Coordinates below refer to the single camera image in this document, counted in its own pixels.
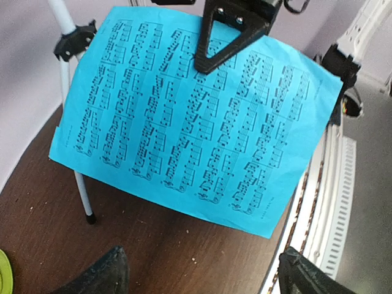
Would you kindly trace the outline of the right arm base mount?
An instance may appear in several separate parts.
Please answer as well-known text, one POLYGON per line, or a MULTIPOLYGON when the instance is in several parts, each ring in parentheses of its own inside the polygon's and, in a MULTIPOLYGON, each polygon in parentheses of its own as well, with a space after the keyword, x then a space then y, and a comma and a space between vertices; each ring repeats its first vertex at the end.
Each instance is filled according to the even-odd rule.
POLYGON ((338 77, 342 82, 342 88, 328 124, 341 126, 343 116, 348 116, 349 118, 361 116, 363 114, 363 103, 355 87, 357 74, 361 66, 353 61, 351 55, 345 56, 338 49, 336 43, 332 44, 324 55, 317 53, 313 57, 313 61, 338 77))

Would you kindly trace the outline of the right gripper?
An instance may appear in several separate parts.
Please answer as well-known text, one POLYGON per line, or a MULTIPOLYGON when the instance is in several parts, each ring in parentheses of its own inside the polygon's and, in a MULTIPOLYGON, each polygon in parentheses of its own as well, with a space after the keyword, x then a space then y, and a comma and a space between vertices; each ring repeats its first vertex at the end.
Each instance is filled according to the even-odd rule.
POLYGON ((194 57, 195 70, 210 74, 241 50, 267 35, 284 1, 205 1, 201 31, 194 57), (210 53, 213 25, 217 24, 228 40, 210 53))

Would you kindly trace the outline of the blue sheet music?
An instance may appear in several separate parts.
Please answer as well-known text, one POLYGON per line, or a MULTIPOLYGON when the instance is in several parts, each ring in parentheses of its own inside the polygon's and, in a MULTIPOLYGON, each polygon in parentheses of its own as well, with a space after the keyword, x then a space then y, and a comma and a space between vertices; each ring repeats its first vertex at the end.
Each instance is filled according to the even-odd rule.
POLYGON ((268 36, 208 75, 201 18, 115 7, 80 60, 51 160, 135 196, 269 238, 342 83, 268 36))

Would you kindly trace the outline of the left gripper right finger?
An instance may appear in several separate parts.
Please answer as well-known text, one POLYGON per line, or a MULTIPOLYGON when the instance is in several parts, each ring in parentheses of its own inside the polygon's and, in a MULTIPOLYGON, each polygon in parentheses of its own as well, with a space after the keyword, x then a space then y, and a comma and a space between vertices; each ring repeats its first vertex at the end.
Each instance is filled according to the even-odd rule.
POLYGON ((355 294, 293 247, 288 247, 279 256, 278 280, 281 293, 355 294))

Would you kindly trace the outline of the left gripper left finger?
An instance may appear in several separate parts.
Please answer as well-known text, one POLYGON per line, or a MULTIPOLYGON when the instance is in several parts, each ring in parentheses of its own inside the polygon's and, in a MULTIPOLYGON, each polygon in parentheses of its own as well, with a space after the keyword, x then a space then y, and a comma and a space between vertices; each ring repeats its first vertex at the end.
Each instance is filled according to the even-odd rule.
POLYGON ((128 293, 130 267, 122 246, 115 246, 74 280, 51 293, 128 293))

